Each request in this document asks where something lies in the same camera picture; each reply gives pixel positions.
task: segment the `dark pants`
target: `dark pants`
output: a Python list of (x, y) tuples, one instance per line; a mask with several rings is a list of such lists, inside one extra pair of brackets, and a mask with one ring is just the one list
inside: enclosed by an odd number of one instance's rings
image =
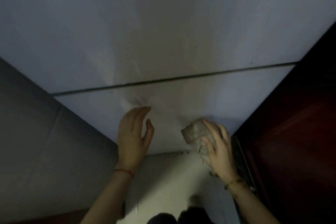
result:
[(154, 216), (147, 222), (147, 224), (213, 224), (209, 219), (205, 210), (201, 207), (189, 207), (188, 210), (183, 211), (178, 218), (178, 221), (175, 220), (175, 217), (169, 213), (159, 213), (157, 216)]

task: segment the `foot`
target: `foot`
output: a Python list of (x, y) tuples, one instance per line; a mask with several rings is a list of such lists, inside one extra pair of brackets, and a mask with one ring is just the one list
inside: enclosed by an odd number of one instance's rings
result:
[(191, 197), (189, 197), (188, 208), (189, 207), (203, 207), (200, 197), (198, 195), (192, 195)]

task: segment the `tiled floor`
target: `tiled floor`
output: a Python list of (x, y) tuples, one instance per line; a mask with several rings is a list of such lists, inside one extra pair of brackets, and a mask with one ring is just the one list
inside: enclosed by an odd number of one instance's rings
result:
[(146, 157), (132, 181), (126, 217), (118, 223), (145, 224), (161, 212), (178, 218), (193, 194), (201, 196), (214, 223), (239, 223), (233, 199), (220, 179), (209, 174), (198, 154), (187, 151)]

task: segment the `bracelet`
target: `bracelet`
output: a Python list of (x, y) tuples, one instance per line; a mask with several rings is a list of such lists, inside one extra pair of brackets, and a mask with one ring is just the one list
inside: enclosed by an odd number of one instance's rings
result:
[(242, 178), (239, 178), (239, 179), (237, 179), (237, 180), (235, 180), (235, 181), (233, 181), (233, 182), (230, 182), (229, 184), (226, 184), (225, 185), (225, 187), (224, 187), (224, 189), (228, 189), (231, 185), (233, 185), (233, 184), (238, 184), (238, 183), (241, 183), (241, 182), (243, 182), (244, 180), (242, 179)]
[(132, 172), (131, 171), (129, 171), (129, 170), (124, 170), (124, 169), (115, 169), (115, 170), (113, 170), (113, 172), (125, 172), (125, 173), (128, 173), (128, 174), (130, 174), (131, 176), (132, 176), (132, 178), (134, 178), (134, 175), (132, 174)]

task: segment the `dark grout line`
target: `dark grout line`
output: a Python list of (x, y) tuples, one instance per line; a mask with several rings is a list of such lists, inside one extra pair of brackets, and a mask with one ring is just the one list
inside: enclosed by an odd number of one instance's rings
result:
[(67, 95), (78, 94), (78, 93), (86, 93), (86, 92), (92, 92), (92, 91), (99, 91), (99, 90), (112, 90), (112, 89), (138, 86), (138, 85), (154, 84), (154, 83), (160, 83), (160, 82), (172, 82), (172, 81), (183, 80), (183, 79), (207, 77), (207, 76), (214, 76), (214, 75), (221, 75), (221, 74), (228, 74), (228, 73), (236, 73), (236, 72), (243, 72), (243, 71), (253, 71), (253, 70), (258, 70), (258, 69), (285, 67), (285, 66), (292, 66), (292, 65), (296, 65), (296, 64), (297, 64), (297, 62), (289, 62), (289, 63), (282, 63), (282, 64), (277, 64), (277, 65), (267, 65), (267, 66), (241, 68), (241, 69), (234, 69), (234, 70), (227, 70), (227, 71), (220, 71), (220, 72), (212, 72), (212, 73), (185, 75), (185, 76), (178, 76), (178, 77), (151, 80), (151, 81), (118, 84), (118, 85), (114, 85), (114, 86), (97, 87), (97, 88), (90, 88), (90, 89), (83, 89), (83, 90), (71, 90), (71, 91), (65, 91), (65, 92), (60, 92), (60, 93), (53, 93), (51, 95), (53, 97), (61, 97), (61, 96), (67, 96)]

